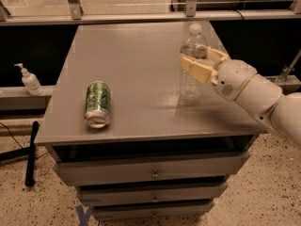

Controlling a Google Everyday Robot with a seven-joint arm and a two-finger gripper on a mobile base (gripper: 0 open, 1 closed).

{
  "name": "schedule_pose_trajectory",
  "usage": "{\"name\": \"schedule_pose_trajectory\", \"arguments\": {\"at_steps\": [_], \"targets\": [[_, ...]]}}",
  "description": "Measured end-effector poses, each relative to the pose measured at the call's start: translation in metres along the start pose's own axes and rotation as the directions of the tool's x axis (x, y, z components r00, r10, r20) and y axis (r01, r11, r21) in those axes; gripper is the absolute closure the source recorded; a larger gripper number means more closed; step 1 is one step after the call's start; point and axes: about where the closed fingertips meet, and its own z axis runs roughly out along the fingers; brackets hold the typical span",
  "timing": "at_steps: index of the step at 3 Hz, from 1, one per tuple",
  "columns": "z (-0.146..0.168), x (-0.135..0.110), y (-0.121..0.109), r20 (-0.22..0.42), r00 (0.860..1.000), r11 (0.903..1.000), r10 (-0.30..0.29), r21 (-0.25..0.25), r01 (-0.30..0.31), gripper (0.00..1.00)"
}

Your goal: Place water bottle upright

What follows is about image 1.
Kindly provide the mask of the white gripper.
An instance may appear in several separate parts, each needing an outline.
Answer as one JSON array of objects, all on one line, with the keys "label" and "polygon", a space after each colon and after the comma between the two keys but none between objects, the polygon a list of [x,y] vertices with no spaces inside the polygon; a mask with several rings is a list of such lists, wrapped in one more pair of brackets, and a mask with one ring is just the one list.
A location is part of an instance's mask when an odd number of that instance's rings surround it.
[{"label": "white gripper", "polygon": [[233,102],[258,72],[242,60],[229,59],[228,54],[208,47],[207,59],[182,55],[181,68],[201,84],[214,84],[214,90],[219,96]]}]

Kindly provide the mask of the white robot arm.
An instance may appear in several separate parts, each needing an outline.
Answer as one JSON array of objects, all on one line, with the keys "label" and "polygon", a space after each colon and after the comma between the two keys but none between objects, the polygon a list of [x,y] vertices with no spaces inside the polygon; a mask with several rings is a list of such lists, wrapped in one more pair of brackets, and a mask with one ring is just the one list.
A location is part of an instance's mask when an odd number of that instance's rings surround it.
[{"label": "white robot arm", "polygon": [[181,68],[201,84],[210,84],[220,97],[240,106],[268,132],[301,147],[301,93],[283,89],[242,60],[209,47],[205,58],[181,51]]}]

